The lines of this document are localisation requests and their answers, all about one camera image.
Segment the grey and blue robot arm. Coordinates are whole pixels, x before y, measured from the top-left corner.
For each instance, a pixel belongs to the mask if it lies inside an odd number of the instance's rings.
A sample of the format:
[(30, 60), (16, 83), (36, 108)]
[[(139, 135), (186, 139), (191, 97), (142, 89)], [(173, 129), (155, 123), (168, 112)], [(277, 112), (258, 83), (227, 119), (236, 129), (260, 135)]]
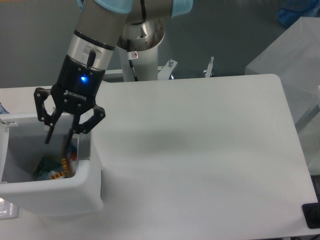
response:
[(187, 14), (192, 0), (82, 0), (68, 51), (57, 82), (34, 91), (37, 118), (53, 135), (62, 113), (73, 116), (66, 142), (74, 134), (88, 134), (106, 116), (96, 95), (126, 25)]

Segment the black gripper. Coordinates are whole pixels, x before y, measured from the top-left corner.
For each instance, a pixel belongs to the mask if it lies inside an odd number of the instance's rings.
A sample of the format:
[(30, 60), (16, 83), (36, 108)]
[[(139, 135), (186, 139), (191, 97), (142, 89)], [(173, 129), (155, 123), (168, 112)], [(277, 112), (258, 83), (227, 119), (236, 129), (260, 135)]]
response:
[[(105, 109), (96, 105), (96, 95), (105, 75), (105, 70), (88, 68), (85, 64), (65, 56), (56, 84), (50, 89), (37, 87), (34, 91), (34, 102), (37, 118), (44, 123), (48, 131), (45, 144), (49, 144), (55, 125), (62, 113), (73, 115), (71, 128), (64, 142), (64, 150), (70, 146), (74, 134), (88, 134), (105, 117)], [(45, 101), (52, 96), (55, 110), (49, 115)], [(93, 116), (80, 123), (81, 115), (93, 109)]]

